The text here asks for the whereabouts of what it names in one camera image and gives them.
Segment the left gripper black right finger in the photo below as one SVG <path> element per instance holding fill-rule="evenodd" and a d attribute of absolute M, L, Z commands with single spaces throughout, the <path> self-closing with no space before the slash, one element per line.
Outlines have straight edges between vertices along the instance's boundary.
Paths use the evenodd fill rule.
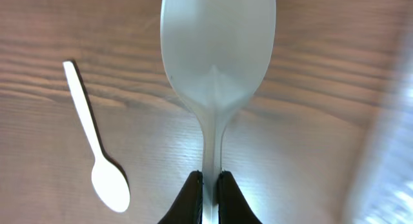
<path fill-rule="evenodd" d="M 219 175 L 217 201 L 219 224 L 261 224 L 230 171 L 223 171 Z"/>

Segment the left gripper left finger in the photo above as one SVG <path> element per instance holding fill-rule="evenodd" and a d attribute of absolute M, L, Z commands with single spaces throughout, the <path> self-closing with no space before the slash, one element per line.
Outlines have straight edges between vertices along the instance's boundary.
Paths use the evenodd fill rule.
<path fill-rule="evenodd" d="M 158 224 L 201 224 L 203 213 L 203 174 L 192 171 L 168 212 Z"/>

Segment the white spoon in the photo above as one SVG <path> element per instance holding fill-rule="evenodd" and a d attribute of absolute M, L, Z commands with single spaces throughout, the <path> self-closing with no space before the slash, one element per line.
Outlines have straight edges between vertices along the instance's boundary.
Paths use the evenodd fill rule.
<path fill-rule="evenodd" d="M 276 0 L 162 0 L 165 72 L 203 133 L 203 223 L 219 221 L 223 134 L 266 74 L 275 28 Z"/>
<path fill-rule="evenodd" d="M 121 169 L 104 155 L 99 131 L 88 102 L 86 89 L 72 60 L 63 61 L 63 68 L 77 115 L 94 155 L 91 171 L 93 188 L 99 199 L 114 212 L 125 212 L 130 204 L 130 189 Z"/>

